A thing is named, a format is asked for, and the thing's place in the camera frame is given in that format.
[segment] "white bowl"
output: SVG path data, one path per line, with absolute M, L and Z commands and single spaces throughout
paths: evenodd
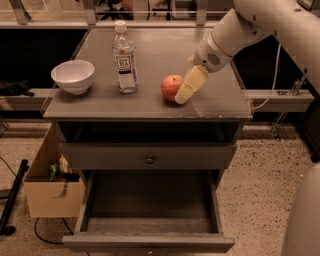
M 56 66 L 51 78 L 64 91 L 72 94 L 86 92 L 94 81 L 94 66 L 85 60 L 70 60 Z

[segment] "black cable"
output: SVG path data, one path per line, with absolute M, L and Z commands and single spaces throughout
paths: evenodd
M 8 163 L 0 156 L 0 159 L 8 166 L 9 170 L 12 172 L 12 174 L 17 177 L 17 175 L 14 173 L 14 171 L 11 169 L 11 167 L 8 165 Z
M 37 219 L 36 219 L 36 222 L 34 223 L 34 233 L 36 234 L 36 236 L 37 236 L 42 242 L 45 242 L 45 243 L 47 243 L 47 244 L 63 245 L 63 243 L 61 243 L 61 242 L 52 242 L 52 241 L 49 241 L 49 240 L 47 240 L 47 239 L 42 238 L 42 237 L 38 234 L 38 231 L 37 231 L 38 221 L 39 221 L 39 218 L 37 218 Z
M 73 231 L 71 230 L 71 228 L 69 227 L 69 225 L 67 224 L 66 220 L 64 218 L 61 218 L 61 220 L 63 221 L 64 225 L 67 227 L 67 229 L 69 230 L 69 232 L 73 235 Z M 34 223 L 34 233 L 36 234 L 36 236 L 42 241 L 42 242 L 45 242 L 45 243 L 48 243 L 48 244 L 54 244 L 54 245 L 63 245 L 63 243 L 61 242 L 52 242 L 52 241 L 49 241 L 47 239 L 44 239 L 42 238 L 39 234 L 38 234 L 38 231 L 37 231 L 37 224 L 38 224 L 38 221 L 39 221 L 39 218 L 36 219 L 36 222 Z

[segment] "bottle label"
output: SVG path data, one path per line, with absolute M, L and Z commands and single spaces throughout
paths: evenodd
M 116 66 L 118 69 L 118 79 L 120 88 L 135 87 L 134 80 L 134 54 L 115 55 Z

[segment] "bottle cap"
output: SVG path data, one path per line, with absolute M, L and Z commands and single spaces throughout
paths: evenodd
M 125 21 L 117 20 L 114 24 L 116 32 L 124 33 L 127 31 L 127 23 Z

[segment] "cardboard box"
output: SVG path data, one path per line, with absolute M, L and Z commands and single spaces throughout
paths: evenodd
M 54 125 L 49 128 L 43 144 L 24 179 L 24 191 L 30 216 L 33 218 L 78 217 L 84 195 L 79 182 L 49 182 L 49 163 L 58 162 L 59 138 Z

